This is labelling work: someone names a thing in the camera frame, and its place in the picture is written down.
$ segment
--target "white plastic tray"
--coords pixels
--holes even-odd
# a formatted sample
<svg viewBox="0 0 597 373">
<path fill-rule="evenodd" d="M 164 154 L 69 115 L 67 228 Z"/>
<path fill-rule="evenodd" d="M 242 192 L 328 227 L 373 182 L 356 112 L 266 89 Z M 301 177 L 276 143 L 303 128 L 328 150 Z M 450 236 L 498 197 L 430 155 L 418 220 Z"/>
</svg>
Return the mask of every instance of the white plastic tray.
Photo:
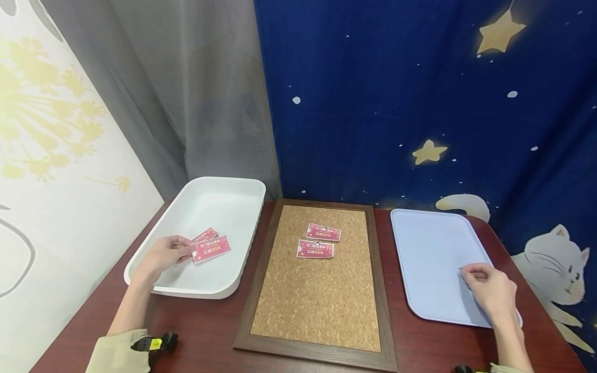
<svg viewBox="0 0 597 373">
<path fill-rule="evenodd" d="M 240 283 L 265 191 L 265 185 L 259 180 L 227 177 L 191 180 L 129 261 L 124 280 L 130 283 L 145 251 L 158 238 L 181 235 L 192 239 L 212 227 L 221 236 L 228 237 L 231 252 L 199 264 L 190 260 L 176 264 L 162 274 L 153 293 L 186 298 L 228 297 Z"/>
<path fill-rule="evenodd" d="M 411 310 L 427 320 L 491 328 L 460 274 L 470 263 L 493 265 L 469 221 L 407 209 L 392 210 L 390 218 Z"/>
</svg>

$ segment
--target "yellow star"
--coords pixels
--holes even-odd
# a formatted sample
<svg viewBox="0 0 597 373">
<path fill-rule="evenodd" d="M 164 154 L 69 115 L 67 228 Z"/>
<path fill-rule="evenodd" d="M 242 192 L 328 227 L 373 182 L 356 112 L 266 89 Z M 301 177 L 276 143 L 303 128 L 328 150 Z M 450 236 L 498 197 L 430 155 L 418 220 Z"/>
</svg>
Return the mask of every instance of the yellow star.
<svg viewBox="0 0 597 373">
<path fill-rule="evenodd" d="M 512 12 L 508 9 L 495 23 L 488 24 L 479 29 L 483 40 L 477 50 L 477 54 L 488 49 L 497 49 L 506 52 L 508 43 L 514 35 L 519 33 L 527 25 L 514 23 Z"/>
<path fill-rule="evenodd" d="M 420 165 L 425 161 L 439 161 L 439 155 L 445 152 L 448 148 L 445 146 L 435 147 L 433 141 L 427 140 L 421 149 L 413 152 L 413 156 L 417 158 L 414 164 Z"/>
</svg>

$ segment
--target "wooden table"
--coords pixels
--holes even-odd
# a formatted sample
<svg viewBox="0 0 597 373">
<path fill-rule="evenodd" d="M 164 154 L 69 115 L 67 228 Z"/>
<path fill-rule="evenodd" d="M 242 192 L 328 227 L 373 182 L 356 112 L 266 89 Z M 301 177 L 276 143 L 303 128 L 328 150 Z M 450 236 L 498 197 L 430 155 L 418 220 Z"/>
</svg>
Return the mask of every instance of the wooden table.
<svg viewBox="0 0 597 373">
<path fill-rule="evenodd" d="M 164 213 L 154 216 L 126 253 L 65 327 L 33 373 L 81 373 L 96 343 L 104 335 L 126 291 L 122 274 L 129 259 Z M 172 331 L 180 343 L 171 356 L 158 360 L 152 372 L 356 372 L 359 369 L 236 351 L 232 344 L 269 225 L 273 202 L 261 213 L 253 246 L 238 290 L 223 300 L 196 300 L 153 295 L 146 325 L 153 335 Z M 496 268 L 518 284 L 518 309 L 524 319 L 527 349 L 535 372 L 585 372 L 488 224 L 468 217 Z M 487 369 L 497 361 L 490 329 L 420 319 L 406 303 L 390 212 L 375 210 L 387 301 L 400 373 L 448 373 L 458 364 Z"/>
</svg>

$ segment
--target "beige sleeve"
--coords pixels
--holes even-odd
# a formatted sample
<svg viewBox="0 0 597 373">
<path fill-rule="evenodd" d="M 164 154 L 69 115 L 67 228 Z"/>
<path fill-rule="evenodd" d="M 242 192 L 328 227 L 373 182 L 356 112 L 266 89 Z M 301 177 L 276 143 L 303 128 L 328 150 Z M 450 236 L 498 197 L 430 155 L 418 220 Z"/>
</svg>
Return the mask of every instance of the beige sleeve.
<svg viewBox="0 0 597 373">
<path fill-rule="evenodd" d="M 131 346 L 143 337 L 147 329 L 101 337 L 91 355 L 86 373 L 148 373 L 149 352 L 135 351 Z"/>
<path fill-rule="evenodd" d="M 491 364 L 491 373 L 525 373 L 518 369 L 508 368 L 507 366 Z"/>
</svg>

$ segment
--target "person's left hand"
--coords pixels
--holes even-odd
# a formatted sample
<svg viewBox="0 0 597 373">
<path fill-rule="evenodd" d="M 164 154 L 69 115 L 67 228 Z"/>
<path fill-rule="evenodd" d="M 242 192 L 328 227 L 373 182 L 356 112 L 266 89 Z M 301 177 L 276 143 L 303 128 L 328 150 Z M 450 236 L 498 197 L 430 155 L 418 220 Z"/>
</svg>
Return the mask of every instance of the person's left hand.
<svg viewBox="0 0 597 373">
<path fill-rule="evenodd" d="M 192 257 L 194 248 L 191 241 L 181 236 L 169 236 L 158 239 L 145 254 L 133 278 L 151 278 L 155 283 L 163 271 Z"/>
</svg>

